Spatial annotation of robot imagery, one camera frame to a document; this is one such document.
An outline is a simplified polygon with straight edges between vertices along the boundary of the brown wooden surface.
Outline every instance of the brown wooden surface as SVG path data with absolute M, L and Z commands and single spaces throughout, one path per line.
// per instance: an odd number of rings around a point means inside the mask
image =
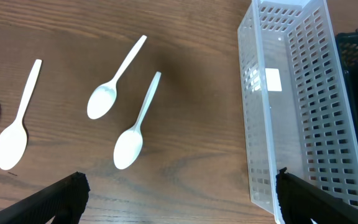
M 91 187 L 82 223 L 273 223 L 250 202 L 237 27 L 244 0 L 0 1 L 0 132 L 15 118 L 36 58 L 44 60 L 25 116 L 29 143 L 0 169 L 0 210 L 70 175 Z M 336 32 L 358 27 L 358 1 L 330 0 Z M 92 91 L 135 41 L 149 38 L 98 120 Z M 162 72 L 126 170 L 112 152 Z

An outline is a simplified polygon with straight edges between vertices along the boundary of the white plastic spoon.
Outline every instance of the white plastic spoon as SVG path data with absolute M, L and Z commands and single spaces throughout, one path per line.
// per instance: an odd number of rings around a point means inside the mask
M 142 149 L 143 138 L 142 133 L 140 132 L 140 126 L 144 116 L 146 115 L 147 109 L 152 102 L 160 77 L 160 72 L 157 72 L 154 75 L 135 125 L 127 131 L 124 131 L 117 140 L 116 147 L 114 148 L 114 164 L 118 169 L 125 169 L 129 167 L 136 160 L 140 150 Z
M 41 60 L 35 61 L 24 87 L 16 119 L 0 134 L 0 168 L 3 170 L 12 169 L 20 161 L 27 145 L 27 133 L 24 129 L 23 118 L 37 82 L 41 64 Z
M 146 41 L 146 38 L 147 37 L 143 35 L 136 42 L 135 46 L 133 46 L 132 50 L 128 53 L 122 65 L 118 68 L 114 78 L 94 90 L 88 102 L 87 112 L 89 118 L 98 119 L 110 110 L 117 98 L 117 81 L 135 58 L 138 51 L 143 46 L 143 43 Z

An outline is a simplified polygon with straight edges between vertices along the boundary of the white plastic basket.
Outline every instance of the white plastic basket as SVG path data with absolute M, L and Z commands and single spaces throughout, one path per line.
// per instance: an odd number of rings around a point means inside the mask
M 251 200 L 288 171 L 358 208 L 358 146 L 325 0 L 253 0 L 238 29 Z

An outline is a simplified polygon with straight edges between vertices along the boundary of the spoon handle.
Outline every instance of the spoon handle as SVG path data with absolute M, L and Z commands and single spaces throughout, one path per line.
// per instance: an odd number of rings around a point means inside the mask
M 38 74 L 41 69 L 41 64 L 42 64 L 42 60 L 37 59 L 37 60 L 35 60 L 35 63 L 31 69 L 29 79 L 27 80 L 27 83 L 25 84 L 25 87 L 24 87 L 24 92 L 23 92 L 22 100 L 19 105 L 19 110 L 17 112 L 16 120 L 18 120 L 18 121 L 23 120 L 25 110 L 27 109 L 27 106 L 29 105 L 31 94 L 34 90 L 35 83 L 37 82 L 37 79 L 38 79 Z
M 143 35 L 137 42 L 136 44 L 133 46 L 133 48 L 131 49 L 131 51 L 128 53 L 127 57 L 125 58 L 125 60 L 123 61 L 123 63 L 121 64 L 121 66 L 118 68 L 118 71 L 116 73 L 116 75 L 114 76 L 114 78 L 112 78 L 112 80 L 110 81 L 111 84 L 115 84 L 118 79 L 121 77 L 121 75 L 124 73 L 124 71 L 127 69 L 127 67 L 129 66 L 129 64 L 132 62 L 132 60 L 135 58 L 135 56 L 137 55 L 137 53 L 139 52 L 140 48 L 142 48 L 143 43 L 146 41 L 146 36 Z
M 137 117 L 136 123 L 135 123 L 135 129 L 140 131 L 140 126 L 143 122 L 144 116 L 146 115 L 147 109 L 149 108 L 155 91 L 157 90 L 158 82 L 160 81 L 161 73 L 157 72 L 154 75 L 153 81 L 150 84 L 149 90 L 147 90 L 146 97 L 144 98 L 142 109 L 140 109 L 139 116 Z

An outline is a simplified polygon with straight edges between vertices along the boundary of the spoon bowl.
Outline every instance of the spoon bowl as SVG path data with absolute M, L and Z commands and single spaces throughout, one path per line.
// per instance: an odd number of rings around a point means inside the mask
M 143 146 L 143 137 L 135 129 L 124 131 L 114 148 L 114 164 L 118 169 L 125 169 L 135 162 Z
M 105 115 L 117 98 L 117 90 L 105 85 L 95 89 L 88 102 L 87 113 L 91 119 L 98 119 Z
M 13 122 L 0 135 L 0 168 L 12 169 L 22 158 L 27 133 L 20 122 Z

